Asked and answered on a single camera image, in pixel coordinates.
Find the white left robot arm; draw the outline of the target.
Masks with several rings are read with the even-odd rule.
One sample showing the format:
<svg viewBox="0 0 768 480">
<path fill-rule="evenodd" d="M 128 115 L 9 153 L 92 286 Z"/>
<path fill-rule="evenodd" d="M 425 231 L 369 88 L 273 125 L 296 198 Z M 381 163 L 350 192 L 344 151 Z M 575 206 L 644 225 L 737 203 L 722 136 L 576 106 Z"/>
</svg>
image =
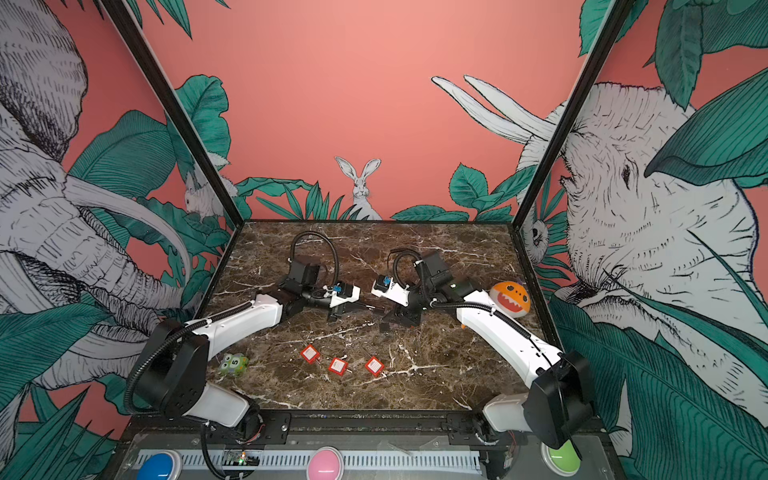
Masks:
<svg viewBox="0 0 768 480">
<path fill-rule="evenodd" d="M 367 311 L 361 289 L 337 281 L 316 285 L 319 267 L 297 260 L 279 283 L 254 299 L 218 314 L 182 324 L 161 322 L 129 374 L 123 405 L 132 415 L 159 413 L 227 429 L 241 441 L 258 436 L 263 419 L 250 397 L 207 380 L 208 362 L 231 345 L 314 308 L 336 320 Z"/>
</svg>

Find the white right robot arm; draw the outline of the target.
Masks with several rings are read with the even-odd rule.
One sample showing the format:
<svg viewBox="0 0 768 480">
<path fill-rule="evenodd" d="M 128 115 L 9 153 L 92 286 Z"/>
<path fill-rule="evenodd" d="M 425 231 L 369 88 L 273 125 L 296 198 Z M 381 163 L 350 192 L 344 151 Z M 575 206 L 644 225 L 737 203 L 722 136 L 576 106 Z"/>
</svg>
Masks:
<svg viewBox="0 0 768 480">
<path fill-rule="evenodd" d="M 501 282 L 485 290 L 471 278 L 455 277 L 437 251 L 397 248 L 389 255 L 390 274 L 379 276 L 371 289 L 394 303 L 387 320 L 416 326 L 426 311 L 447 312 L 490 345 L 527 387 L 525 394 L 499 395 L 485 404 L 482 415 L 493 430 L 527 431 L 559 449 L 594 416 L 589 361 L 522 325 L 531 302 L 521 285 Z"/>
</svg>

